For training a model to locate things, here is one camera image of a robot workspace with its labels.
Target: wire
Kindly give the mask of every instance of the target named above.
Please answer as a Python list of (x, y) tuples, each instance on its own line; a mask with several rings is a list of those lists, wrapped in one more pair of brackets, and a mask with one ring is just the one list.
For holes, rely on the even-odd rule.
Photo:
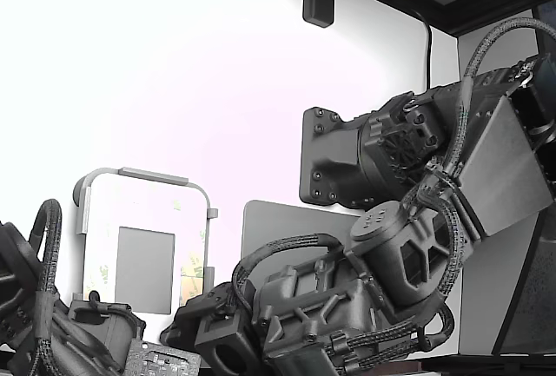
[(471, 107), (471, 95), (473, 94), (474, 78), (479, 72), (479, 66), (485, 55), (496, 43), (498, 39), (506, 33), (516, 29), (536, 29), (542, 30), (556, 41), (556, 29), (549, 24), (541, 22), (535, 18), (515, 17), (506, 20), (492, 29), (485, 38), (480, 42), (479, 46), (473, 53), (471, 61), (467, 65), (463, 79), (460, 84), (460, 93), (456, 104), (457, 123), (452, 137), (452, 141), (447, 151), (444, 170), (451, 175), (460, 160), (463, 146), (466, 140), (467, 121), (469, 118), (469, 109)]
[(253, 269), (273, 254), (286, 250), (294, 250), (302, 247), (328, 247), (334, 250), (342, 247), (338, 239), (329, 234), (308, 234), (296, 237), (288, 237), (278, 241), (272, 241), (255, 250), (252, 254), (244, 257), (235, 267), (232, 273), (232, 296), (228, 298), (228, 305), (234, 306), (238, 300), (243, 309), (253, 315), (253, 308), (246, 300), (242, 292), (242, 285), (245, 283)]
[(426, 87), (427, 91), (431, 89), (431, 55), (433, 53), (433, 30), (431, 29), (431, 25), (428, 23), (426, 18), (417, 10), (412, 10), (412, 12), (425, 24), (425, 28), (427, 29), (427, 52), (426, 52), (426, 69), (425, 69), (425, 78), (426, 78)]
[(60, 239), (62, 235), (62, 208), (56, 200), (47, 200), (40, 207), (35, 220), (36, 226), (39, 225), (46, 234), (46, 247), (43, 256), (43, 271), (39, 277), (36, 291), (36, 315), (38, 322), (33, 326), (35, 331), (36, 349), (35, 357), (29, 371), (29, 375), (34, 376), (38, 370), (40, 362), (44, 364), (47, 373), (55, 376), (63, 376), (54, 360), (51, 347), (50, 328), (52, 326), (53, 310), (56, 288), (56, 267), (58, 263), (58, 252), (60, 250)]

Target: screw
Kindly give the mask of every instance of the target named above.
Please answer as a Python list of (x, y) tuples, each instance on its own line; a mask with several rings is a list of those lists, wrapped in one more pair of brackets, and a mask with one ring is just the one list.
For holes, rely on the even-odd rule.
[(431, 136), (427, 139), (427, 146), (434, 146), (437, 142), (438, 142), (438, 139), (436, 138), (436, 136), (435, 136), (435, 135), (431, 135)]
[(422, 124), (423, 122), (425, 122), (425, 116), (423, 114), (419, 114), (415, 117), (414, 124)]

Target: tablet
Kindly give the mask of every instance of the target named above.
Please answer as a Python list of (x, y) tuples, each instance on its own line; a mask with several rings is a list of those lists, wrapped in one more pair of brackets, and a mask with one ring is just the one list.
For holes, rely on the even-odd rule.
[(157, 343), (203, 292), (208, 203), (197, 188), (102, 174), (89, 189), (83, 298), (130, 304)]

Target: white wall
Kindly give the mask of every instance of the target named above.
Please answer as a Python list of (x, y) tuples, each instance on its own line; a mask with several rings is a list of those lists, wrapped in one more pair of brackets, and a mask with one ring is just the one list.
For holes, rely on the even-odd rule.
[[(25, 234), (63, 206), (57, 285), (81, 285), (76, 181), (99, 167), (183, 175), (220, 218), (209, 263), (228, 280), (242, 210), (298, 199), (301, 118), (348, 119), (424, 89), (426, 32), (374, 0), (336, 0), (335, 24), (301, 0), (0, 0), (0, 218)], [(433, 82), (459, 79), (456, 39), (434, 32)]]
[[(523, 11), (514, 17), (533, 17), (533, 12), (531, 10)], [(467, 33), (458, 39), (460, 73), (462, 75), (475, 49), (477, 49), (477, 46), (479, 46), (479, 43), (483, 40), (483, 37), (505, 20), (507, 20), (507, 18), (472, 31), (471, 33)], [(525, 60), (530, 56), (535, 56), (538, 53), (539, 45), (537, 44), (535, 30), (517, 29), (510, 31), (501, 37), (485, 55), (485, 59), (480, 65), (479, 73), (514, 66), (517, 62)]]

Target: black plastic housing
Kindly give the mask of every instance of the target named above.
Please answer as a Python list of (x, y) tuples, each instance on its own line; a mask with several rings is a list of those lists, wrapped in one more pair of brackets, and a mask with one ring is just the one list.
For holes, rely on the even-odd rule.
[[(546, 139), (546, 129), (556, 114), (556, 64), (550, 55), (534, 56), (512, 68), (477, 76), (470, 122), (477, 114), (492, 113), (498, 100), (529, 75), (532, 78), (526, 88), (512, 92), (513, 106), (530, 137)], [(327, 109), (305, 111), (301, 200), (364, 210), (385, 201), (399, 201), (422, 178), (430, 157), (446, 150), (455, 125), (459, 91), (457, 82), (420, 96), (396, 96), (380, 110), (350, 122)], [(556, 183), (555, 131), (556, 127), (549, 131), (553, 133), (552, 146), (541, 147), (538, 157), (546, 177)]]
[(404, 111), (414, 95), (344, 122), (313, 108), (303, 115), (300, 198), (303, 202), (369, 209), (400, 199), (423, 174), (445, 133), (434, 109)]

